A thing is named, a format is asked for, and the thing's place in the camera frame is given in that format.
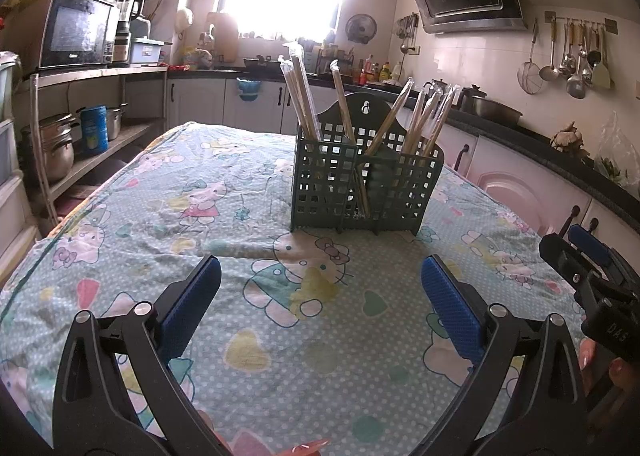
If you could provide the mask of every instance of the blue gripper pad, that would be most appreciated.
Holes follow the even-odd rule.
[[[611,263],[611,256],[607,247],[579,225],[571,225],[567,234],[569,241],[587,254],[600,267],[607,267]]]
[[[422,287],[427,297],[440,317],[458,355],[478,366],[484,357],[483,327],[456,284],[465,285],[456,281],[438,256],[430,256],[424,260]]]
[[[175,297],[175,304],[160,322],[158,356],[165,364],[181,357],[207,308],[220,289],[222,271],[214,256],[203,259],[188,279],[169,285],[158,298]]]

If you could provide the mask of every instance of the blue can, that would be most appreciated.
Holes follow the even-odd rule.
[[[107,106],[85,108],[80,111],[84,152],[94,156],[109,148],[107,136]]]

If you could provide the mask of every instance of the shelf board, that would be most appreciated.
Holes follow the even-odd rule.
[[[55,200],[56,198],[60,197],[63,192],[69,189],[73,184],[75,184],[75,182],[81,179],[102,161],[108,159],[117,151],[120,151],[127,144],[130,144],[137,138],[142,137],[142,135],[149,131],[149,128],[154,124],[156,124],[156,121],[144,124],[135,124],[132,126],[123,125],[118,138],[109,142],[109,149],[107,149],[104,153],[96,155],[95,157],[76,157],[76,162],[71,168],[69,174],[66,175],[62,180],[50,186],[51,199]],[[37,203],[40,204],[41,202],[42,196],[39,195]]]
[[[128,68],[93,68],[90,70],[74,70],[61,74],[40,74],[38,88],[66,84],[68,82],[83,79],[95,79],[98,77],[113,77],[115,75],[154,74],[167,71],[167,66],[130,66]],[[17,93],[29,91],[30,81],[23,81],[17,89]]]

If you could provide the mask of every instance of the metal screw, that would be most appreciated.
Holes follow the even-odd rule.
[[[79,324],[82,324],[83,322],[87,322],[90,317],[91,317],[91,314],[89,312],[87,312],[86,310],[82,310],[81,312],[78,312],[78,314],[76,315],[76,322],[78,322]]]
[[[552,313],[551,314],[551,322],[553,324],[555,324],[556,326],[563,326],[564,325],[564,318],[562,317],[562,315],[558,315],[557,313]]]
[[[507,309],[503,305],[492,305],[492,307],[489,308],[489,311],[491,312],[491,315],[493,315],[494,317],[507,316]]]
[[[136,307],[133,309],[136,315],[146,315],[151,311],[150,303],[138,303]]]

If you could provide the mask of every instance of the pink bow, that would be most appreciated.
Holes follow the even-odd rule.
[[[349,262],[349,256],[334,247],[334,241],[331,238],[320,238],[316,240],[316,247],[327,253],[336,265],[344,265]]]

